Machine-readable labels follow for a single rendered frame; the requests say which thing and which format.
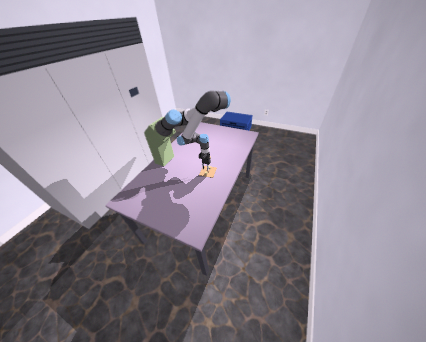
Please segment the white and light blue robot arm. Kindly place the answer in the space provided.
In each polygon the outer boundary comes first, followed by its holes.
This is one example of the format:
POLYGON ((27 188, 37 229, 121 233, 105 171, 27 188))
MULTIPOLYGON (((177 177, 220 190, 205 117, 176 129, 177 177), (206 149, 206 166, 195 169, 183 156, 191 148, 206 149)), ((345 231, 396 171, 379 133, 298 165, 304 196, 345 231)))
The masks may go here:
POLYGON ((199 99, 194 108, 182 112, 177 110, 167 112, 165 118, 156 123, 156 131, 161 136, 167 137, 172 133, 174 127, 187 125, 183 134, 177 137, 177 143, 179 145, 198 143, 201 149, 206 150, 209 148, 208 135, 200 135, 195 131, 205 115, 211 111, 217 112, 221 109, 227 109, 230 102, 231 98, 227 92, 209 91, 199 99))

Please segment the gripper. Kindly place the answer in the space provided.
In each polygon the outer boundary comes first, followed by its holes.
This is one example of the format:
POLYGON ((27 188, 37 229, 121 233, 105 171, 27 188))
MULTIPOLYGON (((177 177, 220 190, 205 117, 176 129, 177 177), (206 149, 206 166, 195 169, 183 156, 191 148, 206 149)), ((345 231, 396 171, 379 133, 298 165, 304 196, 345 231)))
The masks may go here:
POLYGON ((199 159, 202 159, 202 168, 204 168, 204 164, 207 164, 207 171, 208 171, 209 170, 209 164, 211 163, 209 148, 206 149, 206 150, 201 149, 201 153, 199 153, 198 157, 199 157, 199 159))

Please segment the peach flat mat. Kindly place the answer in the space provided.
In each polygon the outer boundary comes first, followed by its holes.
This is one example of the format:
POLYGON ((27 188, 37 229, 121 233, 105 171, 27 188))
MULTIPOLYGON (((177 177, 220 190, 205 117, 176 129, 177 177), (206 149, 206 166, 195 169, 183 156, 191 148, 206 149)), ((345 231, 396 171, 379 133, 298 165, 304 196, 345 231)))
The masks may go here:
POLYGON ((199 176, 205 176, 205 177, 211 177, 211 178, 213 178, 217 168, 216 167, 211 167, 211 170, 208 172, 207 175, 205 175, 204 172, 206 171, 206 169, 207 169, 207 166, 204 166, 204 170, 202 168, 199 176))

